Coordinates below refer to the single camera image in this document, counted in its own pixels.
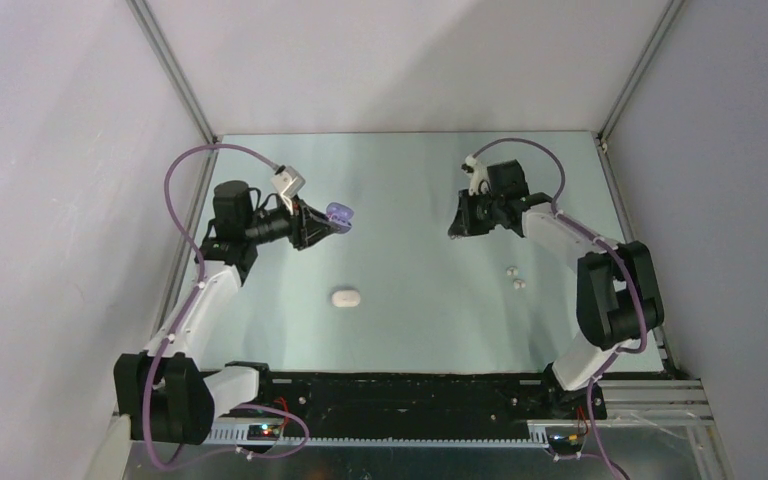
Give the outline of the purple earbud charging case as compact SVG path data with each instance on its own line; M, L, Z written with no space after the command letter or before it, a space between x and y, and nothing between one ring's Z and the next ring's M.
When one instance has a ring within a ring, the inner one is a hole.
M328 221L340 234L345 234L352 228L351 220L354 214L353 209L338 202L331 202L326 207Z

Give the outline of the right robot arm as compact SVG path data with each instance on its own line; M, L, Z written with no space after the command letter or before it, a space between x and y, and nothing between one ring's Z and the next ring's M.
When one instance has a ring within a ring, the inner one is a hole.
M554 198L529 190L518 161L487 166L473 156L461 165L469 178L457 195L452 239L507 229L554 255L576 275L572 345L549 366L554 383L541 392L545 411L566 418L582 403L580 389L597 381L622 354L646 350L663 320L651 256L639 242L604 237L566 214Z

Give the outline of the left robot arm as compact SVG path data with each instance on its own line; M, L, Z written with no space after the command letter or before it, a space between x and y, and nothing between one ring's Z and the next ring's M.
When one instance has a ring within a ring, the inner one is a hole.
M276 390L262 380L264 366L231 361L202 371L209 338L252 272L259 246L286 239L296 250L310 248L348 232L354 212L337 202L319 211L286 195L272 209L259 208L255 192L241 180L215 187L192 290L142 351L125 353L114 365L118 408L136 441L200 445L214 421L239 406L257 417L275 406Z

